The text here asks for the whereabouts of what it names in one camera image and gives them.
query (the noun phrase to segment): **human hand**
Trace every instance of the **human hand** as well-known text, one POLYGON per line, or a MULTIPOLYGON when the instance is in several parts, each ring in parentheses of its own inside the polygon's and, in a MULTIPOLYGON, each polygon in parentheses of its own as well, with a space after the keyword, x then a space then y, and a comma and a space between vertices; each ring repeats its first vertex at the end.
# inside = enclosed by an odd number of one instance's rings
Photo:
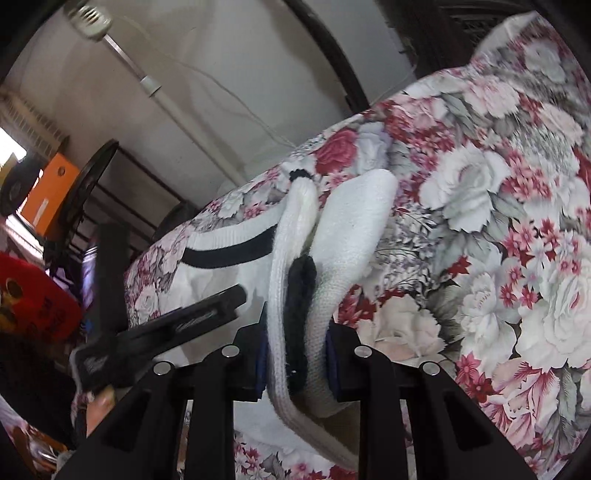
POLYGON ((106 387, 95 399, 88 404, 86 409, 86 436, 90 436, 99 423, 113 410, 115 406, 115 390, 106 387))

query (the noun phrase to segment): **white sock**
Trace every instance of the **white sock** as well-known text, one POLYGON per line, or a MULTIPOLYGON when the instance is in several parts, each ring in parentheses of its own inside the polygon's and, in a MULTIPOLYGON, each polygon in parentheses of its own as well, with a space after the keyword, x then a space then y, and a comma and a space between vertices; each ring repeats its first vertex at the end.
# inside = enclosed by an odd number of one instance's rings
POLYGON ((270 366, 267 390, 277 415, 287 427, 326 459, 352 471, 357 468, 357 456, 300 412, 291 401, 287 387, 283 329, 287 273, 291 263, 301 254, 306 239, 316 223, 318 195, 312 180, 295 179, 286 201, 285 211, 275 233, 269 278, 267 335, 270 366))
POLYGON ((387 170, 371 170, 339 185, 328 197, 310 249, 316 290, 306 320, 308 373, 304 398, 319 418, 344 407, 326 378, 324 342, 333 313, 362 278, 386 226, 398 180, 387 170))

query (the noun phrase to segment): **pink rose print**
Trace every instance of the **pink rose print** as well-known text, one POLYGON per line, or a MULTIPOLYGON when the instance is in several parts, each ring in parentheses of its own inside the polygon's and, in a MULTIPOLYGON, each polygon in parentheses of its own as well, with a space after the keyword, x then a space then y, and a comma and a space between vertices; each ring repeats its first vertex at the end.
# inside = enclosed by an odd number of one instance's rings
POLYGON ((338 465, 335 465, 330 468, 329 478, 332 480, 356 480, 357 474, 355 472, 348 472, 338 465))
POLYGON ((478 366, 480 363, 480 360, 474 358, 474 354, 472 352, 470 352, 467 356, 462 355, 460 360, 456 363, 456 383, 463 385, 478 381, 480 378, 480 374, 478 373, 478 366))
POLYGON ((316 171, 327 175, 349 167, 357 154, 357 133, 350 128, 343 128, 329 138, 322 147, 316 150, 316 171))
POLYGON ((482 374, 475 382, 468 383, 466 393, 478 403, 486 402, 487 396, 495 394, 495 390, 492 388, 492 379, 485 378, 482 374))
POLYGON ((534 292, 533 288, 529 290, 526 285, 521 290, 521 298, 519 299, 519 301, 523 306, 526 306, 530 310, 532 310, 534 308, 534 303, 538 301, 538 294, 534 292))

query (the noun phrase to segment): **bed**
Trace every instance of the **bed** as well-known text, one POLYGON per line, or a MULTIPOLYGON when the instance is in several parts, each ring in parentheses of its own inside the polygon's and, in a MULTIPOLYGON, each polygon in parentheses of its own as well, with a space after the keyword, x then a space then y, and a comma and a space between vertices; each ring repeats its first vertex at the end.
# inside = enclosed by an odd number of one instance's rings
MULTIPOLYGON (((154 244, 126 276, 131 323, 183 306, 171 286, 191 236, 269 210, 291 171, 313 176, 322 204, 387 168, 400 182, 387 230, 335 319, 393 361, 438 362, 551 479, 591 424, 590 127, 591 84, 562 38, 535 13, 512 17, 467 66, 327 129, 154 244)), ((236 432, 237 478, 354 478, 255 430, 236 432)))

